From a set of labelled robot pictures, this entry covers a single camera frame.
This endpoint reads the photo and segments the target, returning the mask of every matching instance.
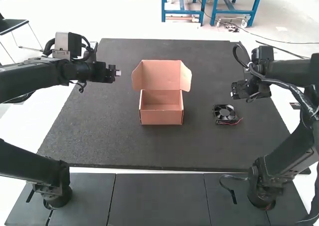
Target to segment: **blue metal rack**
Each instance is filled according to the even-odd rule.
[[[211,15],[210,25],[215,24],[216,14],[243,14],[243,15],[248,15],[250,17],[250,19],[247,22],[247,25],[252,26],[260,0],[255,0],[252,10],[237,10],[237,9],[235,9],[235,7],[233,6],[232,3],[235,3],[236,0],[232,0],[232,2],[230,2],[230,0],[224,0],[226,6],[228,7],[228,10],[221,10],[221,9],[217,9],[217,2],[218,2],[218,0],[214,0],[213,12]]]
[[[185,10],[184,0],[179,0],[180,10],[165,10],[165,2],[167,2],[167,0],[161,0],[161,20],[162,20],[162,22],[165,22],[166,14],[190,14],[190,15],[199,15],[200,25],[203,25],[206,0],[202,0],[202,5],[201,5],[200,10]]]

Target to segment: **open cardboard box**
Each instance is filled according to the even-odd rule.
[[[141,124],[181,125],[181,91],[190,91],[191,76],[180,60],[142,60],[132,72],[133,89],[141,91]]]

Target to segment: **computer fan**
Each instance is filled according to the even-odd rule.
[[[213,112],[217,125],[234,124],[239,120],[232,105],[214,105]]]

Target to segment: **black chair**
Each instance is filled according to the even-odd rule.
[[[40,47],[42,50],[38,50],[38,49],[33,49],[33,48],[28,48],[28,47],[24,47],[24,46],[18,46],[18,44],[16,43],[16,40],[14,38],[13,32],[15,29],[18,29],[24,25],[28,24],[28,26],[30,27],[34,37],[36,38],[37,42],[39,43]],[[24,49],[29,49],[29,50],[36,50],[36,51],[43,51],[43,48],[38,40],[38,38],[36,37],[36,35],[34,34],[34,31],[32,30],[29,21],[28,20],[19,20],[19,19],[6,19],[4,18],[1,13],[0,13],[0,35],[5,35],[7,33],[11,32],[14,42],[16,44],[17,47],[19,48],[24,48]],[[11,60],[15,63],[14,59],[11,57],[11,55],[9,54],[9,52],[6,50],[6,48],[4,47],[4,45],[1,43],[1,46],[4,48],[4,50],[6,51],[6,53],[8,54],[8,56],[11,58]]]

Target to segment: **white floor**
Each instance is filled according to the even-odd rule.
[[[261,0],[254,26],[250,32],[268,38],[284,41],[319,41],[319,16],[315,9],[318,0]],[[251,8],[253,0],[237,0],[237,8]],[[169,7],[178,6],[178,2]],[[211,5],[206,6],[211,14]],[[200,4],[188,5],[199,8]],[[204,39],[242,41],[248,51],[258,46],[247,33],[228,33],[224,28],[211,27],[209,18],[204,18],[204,26],[196,23],[161,23],[160,0],[0,0],[1,13],[7,18],[30,20],[42,45],[54,37],[56,31],[72,31],[86,36],[90,41],[101,38],[163,38],[163,39]],[[28,29],[17,30],[19,44],[36,47],[36,41]],[[288,45],[258,40],[311,56],[319,52],[319,45]],[[10,35],[1,37],[15,61],[23,61],[38,53],[17,49]],[[276,51],[276,59],[293,59],[291,55]],[[0,62],[9,64],[10,58],[0,48]],[[47,132],[59,114],[73,86],[57,86],[38,90],[23,105],[1,106],[4,112],[0,118],[0,138],[7,142],[37,152]],[[292,95],[272,86],[273,101],[290,132],[299,122],[298,110],[293,110],[289,102],[295,102]],[[307,210],[314,195],[316,167],[312,166],[310,176],[297,176],[295,185]],[[126,170],[72,168],[72,172],[136,172]],[[19,196],[25,182],[0,177],[0,225],[4,224],[10,210]]]

